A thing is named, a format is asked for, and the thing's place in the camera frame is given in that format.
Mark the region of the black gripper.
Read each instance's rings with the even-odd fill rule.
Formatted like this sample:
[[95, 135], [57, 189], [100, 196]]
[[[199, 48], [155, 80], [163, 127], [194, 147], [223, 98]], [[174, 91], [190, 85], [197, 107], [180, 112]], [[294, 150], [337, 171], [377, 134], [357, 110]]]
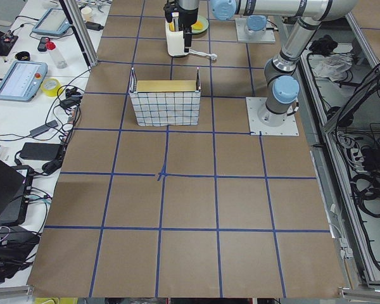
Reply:
[[166, 2], [163, 10], [165, 19], [168, 23], [172, 22], [173, 12], [179, 13], [179, 28], [183, 31], [184, 52], [188, 53], [192, 41], [191, 26], [196, 23], [198, 18], [199, 2]]

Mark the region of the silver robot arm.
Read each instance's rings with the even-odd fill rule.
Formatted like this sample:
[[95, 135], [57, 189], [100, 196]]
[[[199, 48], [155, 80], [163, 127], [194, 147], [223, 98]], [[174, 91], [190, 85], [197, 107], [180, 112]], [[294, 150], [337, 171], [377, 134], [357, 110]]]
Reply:
[[263, 124], [278, 127], [284, 123], [300, 90], [293, 78], [296, 63], [321, 23], [345, 16], [356, 4], [356, 0], [212, 1], [213, 15], [218, 20], [229, 20], [234, 15], [297, 18], [287, 41], [264, 68], [268, 97], [258, 110], [258, 118]]
[[[168, 53], [172, 57], [186, 56], [192, 52], [193, 27], [198, 21], [199, 1], [167, 1], [165, 32]], [[246, 17], [244, 29], [248, 35], [262, 32], [267, 26], [267, 17], [254, 15], [255, 1], [212, 1], [212, 12], [218, 20], [229, 20], [234, 15]]]

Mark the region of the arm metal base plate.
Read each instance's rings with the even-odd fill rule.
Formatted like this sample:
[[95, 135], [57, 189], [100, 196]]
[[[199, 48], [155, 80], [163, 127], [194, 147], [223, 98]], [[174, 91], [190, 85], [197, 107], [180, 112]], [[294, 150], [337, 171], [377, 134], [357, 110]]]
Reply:
[[273, 114], [266, 109], [267, 98], [247, 97], [246, 108], [250, 133], [256, 136], [299, 136], [293, 107], [285, 114]]
[[266, 16], [251, 15], [235, 19], [237, 41], [242, 43], [274, 44], [274, 30]]

